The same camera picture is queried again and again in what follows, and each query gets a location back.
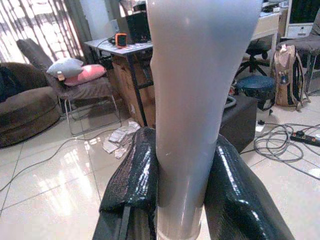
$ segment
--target white pillow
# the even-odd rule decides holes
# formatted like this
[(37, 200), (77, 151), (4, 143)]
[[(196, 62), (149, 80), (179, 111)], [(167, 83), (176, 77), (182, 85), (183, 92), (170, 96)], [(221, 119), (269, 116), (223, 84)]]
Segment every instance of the white pillow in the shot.
[(75, 77), (75, 76), (79, 75), (80, 73), (82, 73), (83, 69), (81, 66), (83, 64), (84, 64), (83, 61), (80, 61), (75, 58), (70, 58), (70, 57), (61, 58), (58, 61), (55, 61), (49, 67), (49, 69), (46, 71), (46, 73), (57, 78), (58, 77), (57, 72), (61, 71), (63, 76), (66, 79), (72, 78), (72, 77)]

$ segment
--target table leg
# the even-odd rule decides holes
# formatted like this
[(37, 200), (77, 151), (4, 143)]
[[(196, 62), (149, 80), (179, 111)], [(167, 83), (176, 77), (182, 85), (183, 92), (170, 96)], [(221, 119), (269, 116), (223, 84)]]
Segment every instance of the table leg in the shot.
[(272, 72), (272, 65), (273, 65), (273, 61), (274, 61), (274, 55), (276, 52), (276, 47), (277, 47), (277, 37), (278, 37), (278, 32), (276, 32), (275, 34), (273, 34), (272, 36), (272, 45), (271, 45), (271, 56), (270, 56), (270, 73), (269, 76), (271, 75)]
[(134, 67), (134, 60), (132, 58), (132, 55), (128, 55), (126, 57), (126, 60), (129, 63), (132, 83), (133, 83), (133, 87), (134, 87), (134, 91), (135, 91), (135, 96), (136, 96), (136, 99), (137, 99), (137, 102), (138, 102), (139, 110), (140, 110), (140, 113), (141, 113), (141, 117), (142, 117), (142, 120), (143, 120), (143, 124), (144, 124), (145, 127), (147, 127), (148, 123), (147, 123), (147, 119), (146, 119), (146, 115), (145, 115), (145, 111), (144, 111), (144, 106), (143, 106), (143, 103), (142, 103), (142, 100), (141, 100), (141, 95), (140, 95), (140, 90), (139, 90), (139, 87), (138, 87), (137, 76), (136, 76), (136, 71), (135, 71), (135, 67)]
[(315, 64), (317, 57), (308, 55), (307, 65), (306, 65), (306, 73), (305, 73), (305, 92), (309, 93), (310, 83), (314, 74)]

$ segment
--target cardboard box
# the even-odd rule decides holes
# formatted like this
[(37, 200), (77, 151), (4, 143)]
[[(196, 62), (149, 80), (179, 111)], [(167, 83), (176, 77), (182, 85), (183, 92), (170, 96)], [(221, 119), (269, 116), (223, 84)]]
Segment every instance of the cardboard box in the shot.
[[(119, 89), (120, 95), (124, 100), (131, 117), (141, 126), (144, 126), (127, 60), (124, 57), (114, 56), (112, 59), (112, 65), (117, 78), (117, 88)], [(134, 69), (138, 84), (147, 83), (148, 80), (139, 63), (134, 64)], [(140, 89), (140, 95), (148, 127), (155, 128), (156, 104), (154, 86)]]

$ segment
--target black bag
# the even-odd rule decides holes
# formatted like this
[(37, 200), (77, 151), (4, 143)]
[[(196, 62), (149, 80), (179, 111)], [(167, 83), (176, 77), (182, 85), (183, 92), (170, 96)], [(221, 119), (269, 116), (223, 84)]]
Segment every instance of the black bag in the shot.
[(23, 87), (14, 73), (7, 67), (0, 66), (0, 103), (21, 92)]

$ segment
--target monitor screen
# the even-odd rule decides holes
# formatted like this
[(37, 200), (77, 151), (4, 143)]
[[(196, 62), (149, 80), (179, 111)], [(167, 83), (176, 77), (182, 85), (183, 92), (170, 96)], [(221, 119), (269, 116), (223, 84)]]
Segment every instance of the monitor screen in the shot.
[(292, 0), (290, 24), (313, 23), (320, 8), (320, 0)]

